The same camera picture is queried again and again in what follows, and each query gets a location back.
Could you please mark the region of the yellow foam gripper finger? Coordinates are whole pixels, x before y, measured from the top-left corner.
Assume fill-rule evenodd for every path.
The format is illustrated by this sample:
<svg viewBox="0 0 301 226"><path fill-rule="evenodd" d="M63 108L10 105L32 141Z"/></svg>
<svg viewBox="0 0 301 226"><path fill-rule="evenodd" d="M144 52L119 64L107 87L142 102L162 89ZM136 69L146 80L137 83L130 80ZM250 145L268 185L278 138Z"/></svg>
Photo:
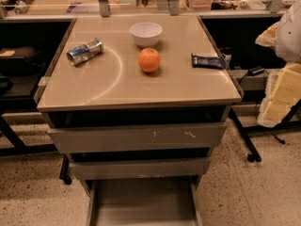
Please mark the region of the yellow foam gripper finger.
<svg viewBox="0 0 301 226"><path fill-rule="evenodd" d="M277 28L278 22L269 26L255 39L255 43L263 47L274 47L276 45Z"/></svg>
<svg viewBox="0 0 301 226"><path fill-rule="evenodd" d="M273 128L301 99L301 64L287 63L280 71L268 75L265 97L261 102L259 125Z"/></svg>

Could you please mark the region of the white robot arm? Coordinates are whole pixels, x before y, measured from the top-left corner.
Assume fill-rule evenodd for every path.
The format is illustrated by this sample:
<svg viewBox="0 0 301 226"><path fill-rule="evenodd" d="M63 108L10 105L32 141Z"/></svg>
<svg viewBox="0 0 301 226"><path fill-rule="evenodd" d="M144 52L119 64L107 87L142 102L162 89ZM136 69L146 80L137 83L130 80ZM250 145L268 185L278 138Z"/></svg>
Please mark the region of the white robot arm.
<svg viewBox="0 0 301 226"><path fill-rule="evenodd" d="M258 124L273 128L301 100L301 0L295 0L281 17L262 32L255 43L275 49L286 64L268 76Z"/></svg>

